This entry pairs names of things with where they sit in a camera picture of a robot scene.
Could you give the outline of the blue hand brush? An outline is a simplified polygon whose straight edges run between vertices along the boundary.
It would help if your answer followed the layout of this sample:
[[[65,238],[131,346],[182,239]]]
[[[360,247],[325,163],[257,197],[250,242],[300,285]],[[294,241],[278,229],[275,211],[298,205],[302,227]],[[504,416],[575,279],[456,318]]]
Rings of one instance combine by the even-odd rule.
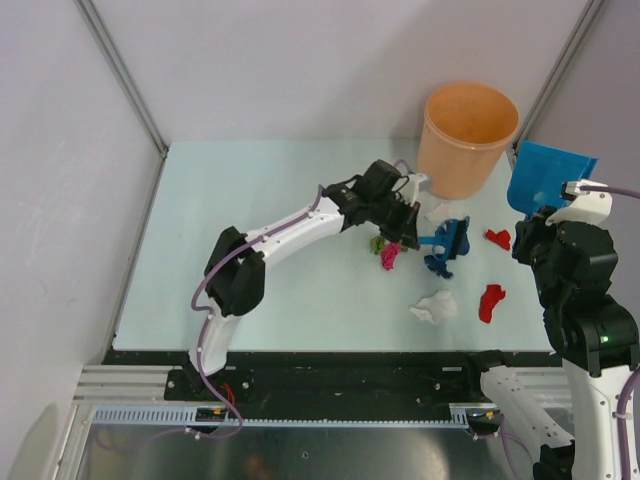
[[[419,245],[430,246],[432,252],[429,257],[440,263],[454,260],[459,255],[465,256],[470,251],[469,224],[469,216],[445,220],[431,236],[419,236]]]

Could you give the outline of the blue plastic dustpan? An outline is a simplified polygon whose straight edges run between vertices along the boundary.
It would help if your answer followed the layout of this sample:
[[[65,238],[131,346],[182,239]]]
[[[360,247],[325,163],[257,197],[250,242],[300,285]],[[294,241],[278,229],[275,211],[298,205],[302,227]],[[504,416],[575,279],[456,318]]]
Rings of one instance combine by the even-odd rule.
[[[524,141],[516,156],[507,202],[526,217],[543,207],[562,208],[566,204],[563,185],[589,179],[597,163],[596,157]]]

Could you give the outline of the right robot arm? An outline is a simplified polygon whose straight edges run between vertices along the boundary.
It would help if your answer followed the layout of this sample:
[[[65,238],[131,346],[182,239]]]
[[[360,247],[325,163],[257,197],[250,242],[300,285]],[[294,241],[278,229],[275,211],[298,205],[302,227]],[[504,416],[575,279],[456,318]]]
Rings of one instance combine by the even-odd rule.
[[[533,478],[636,479],[639,330],[608,292],[618,255],[608,231],[554,222],[555,212],[544,207],[517,223],[512,256],[533,272],[545,331],[568,379],[574,431],[559,427],[504,364],[464,372],[461,388],[496,404],[529,451]]]

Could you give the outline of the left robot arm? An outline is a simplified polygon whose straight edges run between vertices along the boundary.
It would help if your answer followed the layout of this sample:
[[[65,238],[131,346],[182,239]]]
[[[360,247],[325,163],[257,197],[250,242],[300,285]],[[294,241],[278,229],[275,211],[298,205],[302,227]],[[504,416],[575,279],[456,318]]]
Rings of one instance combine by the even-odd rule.
[[[308,206],[279,221],[249,232],[234,226],[223,230],[190,300],[191,310],[205,318],[188,352],[193,368],[187,389],[202,400],[225,398],[218,372],[226,365],[235,330],[263,300],[268,270],[285,258],[365,223],[391,243],[418,249],[418,197],[430,182],[425,174],[377,160],[363,174],[318,186]]]

